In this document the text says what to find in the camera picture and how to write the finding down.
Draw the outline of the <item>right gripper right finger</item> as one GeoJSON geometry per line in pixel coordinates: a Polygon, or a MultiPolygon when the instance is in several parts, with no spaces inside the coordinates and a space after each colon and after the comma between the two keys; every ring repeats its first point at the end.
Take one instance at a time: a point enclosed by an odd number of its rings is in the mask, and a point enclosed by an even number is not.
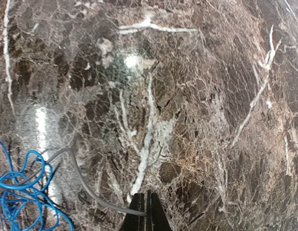
{"type": "Polygon", "coordinates": [[[172,231],[158,195],[147,191],[147,231],[172,231]]]}

